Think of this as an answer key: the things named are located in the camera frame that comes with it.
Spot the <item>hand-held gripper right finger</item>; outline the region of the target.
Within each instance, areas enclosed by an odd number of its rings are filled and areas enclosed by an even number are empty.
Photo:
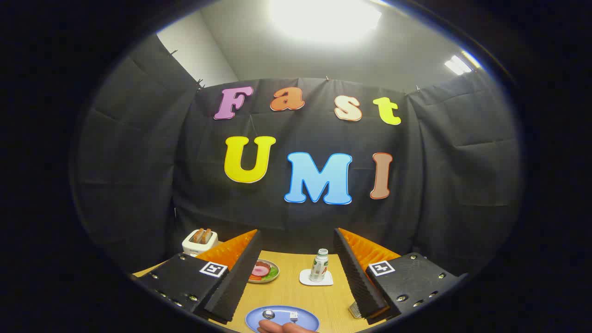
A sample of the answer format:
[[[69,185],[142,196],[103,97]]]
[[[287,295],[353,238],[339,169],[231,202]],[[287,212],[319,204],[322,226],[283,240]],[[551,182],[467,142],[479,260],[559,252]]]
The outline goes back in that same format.
[[[468,274],[455,275],[420,253],[399,255],[346,229],[333,245],[358,310],[368,324],[399,321],[456,291]]]

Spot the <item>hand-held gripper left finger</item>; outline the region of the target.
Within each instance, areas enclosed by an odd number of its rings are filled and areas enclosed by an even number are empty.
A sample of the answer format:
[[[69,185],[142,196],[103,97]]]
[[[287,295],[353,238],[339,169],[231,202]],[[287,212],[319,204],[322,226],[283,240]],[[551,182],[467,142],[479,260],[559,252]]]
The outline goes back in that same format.
[[[173,308],[214,320],[232,321],[262,250],[254,229],[199,255],[178,253],[133,280]]]

